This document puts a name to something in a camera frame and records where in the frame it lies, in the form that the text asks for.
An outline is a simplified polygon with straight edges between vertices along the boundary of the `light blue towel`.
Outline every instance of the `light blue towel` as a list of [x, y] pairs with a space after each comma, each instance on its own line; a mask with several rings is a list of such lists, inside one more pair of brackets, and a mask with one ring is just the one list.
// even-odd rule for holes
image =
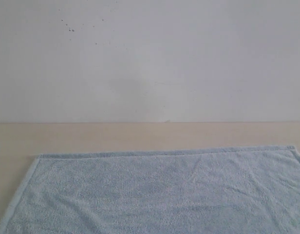
[[40, 155], [0, 234], [300, 234], [293, 146]]

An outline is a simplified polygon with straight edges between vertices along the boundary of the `beige table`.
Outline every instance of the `beige table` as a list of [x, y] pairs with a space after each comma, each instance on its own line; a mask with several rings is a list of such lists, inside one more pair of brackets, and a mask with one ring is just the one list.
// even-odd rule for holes
[[300, 123], [0, 124], [0, 218], [36, 155], [296, 145]]

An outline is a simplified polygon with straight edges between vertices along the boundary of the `white wall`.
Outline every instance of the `white wall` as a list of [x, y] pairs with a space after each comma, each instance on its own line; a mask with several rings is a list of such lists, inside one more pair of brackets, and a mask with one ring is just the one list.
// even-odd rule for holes
[[0, 0], [0, 122], [280, 120], [300, 0]]

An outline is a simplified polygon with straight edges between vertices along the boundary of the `terry cloth towel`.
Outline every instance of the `terry cloth towel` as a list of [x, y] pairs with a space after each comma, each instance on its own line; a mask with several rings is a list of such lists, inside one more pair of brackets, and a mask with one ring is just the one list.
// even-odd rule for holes
[[40, 155], [0, 234], [300, 234], [293, 146]]

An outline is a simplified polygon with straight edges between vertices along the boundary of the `wooden surface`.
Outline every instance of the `wooden surface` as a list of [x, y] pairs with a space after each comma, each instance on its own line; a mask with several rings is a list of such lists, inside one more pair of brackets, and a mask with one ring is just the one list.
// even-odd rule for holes
[[129, 150], [295, 145], [300, 123], [0, 124], [0, 219], [35, 156]]

